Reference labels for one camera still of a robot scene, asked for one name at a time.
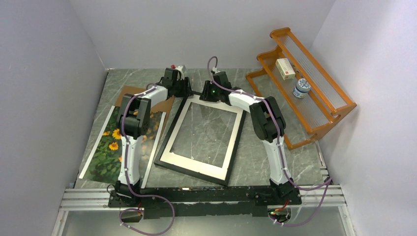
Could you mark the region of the brown backing board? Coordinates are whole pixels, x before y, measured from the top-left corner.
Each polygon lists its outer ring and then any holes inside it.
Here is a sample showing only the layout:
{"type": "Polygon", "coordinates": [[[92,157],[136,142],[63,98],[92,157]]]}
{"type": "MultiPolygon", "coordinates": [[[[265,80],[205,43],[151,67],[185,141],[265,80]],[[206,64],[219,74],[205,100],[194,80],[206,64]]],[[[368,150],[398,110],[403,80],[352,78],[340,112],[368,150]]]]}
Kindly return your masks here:
{"type": "MultiPolygon", "coordinates": [[[[116,128],[119,128],[119,118],[118,113],[116,112],[116,108],[121,107],[122,99],[126,94],[139,94],[143,93],[146,90],[144,88],[137,88],[132,86],[124,86],[116,100],[115,103],[115,113],[116,113],[116,128]]],[[[172,109],[174,102],[174,98],[171,97],[165,101],[161,101],[159,103],[154,102],[154,96],[152,97],[152,107],[150,110],[150,119],[149,119],[149,130],[147,131],[147,134],[151,131],[157,131],[158,127],[161,125],[162,129],[164,129],[164,126],[166,124],[166,119],[172,109]]]]}

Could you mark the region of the sunflower photo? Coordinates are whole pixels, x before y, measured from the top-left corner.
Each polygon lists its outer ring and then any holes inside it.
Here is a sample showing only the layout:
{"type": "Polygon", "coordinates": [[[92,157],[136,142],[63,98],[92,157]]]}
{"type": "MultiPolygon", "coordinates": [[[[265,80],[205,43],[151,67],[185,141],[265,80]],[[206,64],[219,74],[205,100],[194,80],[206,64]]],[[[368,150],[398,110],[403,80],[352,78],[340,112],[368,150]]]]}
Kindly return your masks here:
{"type": "MultiPolygon", "coordinates": [[[[118,180],[122,161],[121,133],[116,122],[118,113],[119,107],[112,106],[81,171],[81,179],[103,183],[115,183],[118,180]]],[[[135,153],[141,155],[138,164],[141,179],[149,173],[149,161],[154,158],[162,132],[160,124],[165,116],[165,112],[151,112],[149,129],[143,137],[141,150],[135,149],[135,153]]]]}

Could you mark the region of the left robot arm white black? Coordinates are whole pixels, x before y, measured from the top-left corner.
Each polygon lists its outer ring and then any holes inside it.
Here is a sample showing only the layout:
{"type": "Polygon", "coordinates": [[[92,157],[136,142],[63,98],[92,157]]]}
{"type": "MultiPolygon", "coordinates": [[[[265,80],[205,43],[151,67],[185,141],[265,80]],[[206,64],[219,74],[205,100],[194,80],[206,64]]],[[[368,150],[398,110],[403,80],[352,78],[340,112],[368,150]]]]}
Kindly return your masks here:
{"type": "Polygon", "coordinates": [[[159,82],[149,84],[143,92],[127,93],[122,98],[117,117],[122,141],[122,161],[115,193],[129,207],[136,206],[141,199],[140,157],[136,149],[142,144],[149,129],[151,108],[171,97],[193,95],[189,78],[184,75],[185,71],[184,65],[172,65],[165,69],[159,82]]]}

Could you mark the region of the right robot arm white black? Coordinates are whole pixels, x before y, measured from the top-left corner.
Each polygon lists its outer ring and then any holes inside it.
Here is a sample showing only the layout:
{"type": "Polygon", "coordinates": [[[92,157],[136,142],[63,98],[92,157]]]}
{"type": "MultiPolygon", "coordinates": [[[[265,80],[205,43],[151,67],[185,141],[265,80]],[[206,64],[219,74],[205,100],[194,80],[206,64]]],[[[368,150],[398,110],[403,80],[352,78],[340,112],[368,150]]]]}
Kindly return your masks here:
{"type": "Polygon", "coordinates": [[[210,80],[205,81],[203,101],[223,102],[238,107],[251,116],[256,136],[263,142],[270,167],[270,197],[276,204],[284,203],[294,190],[284,151],[286,123],[272,96],[258,97],[238,87],[232,87],[226,72],[209,70],[210,80]]]}

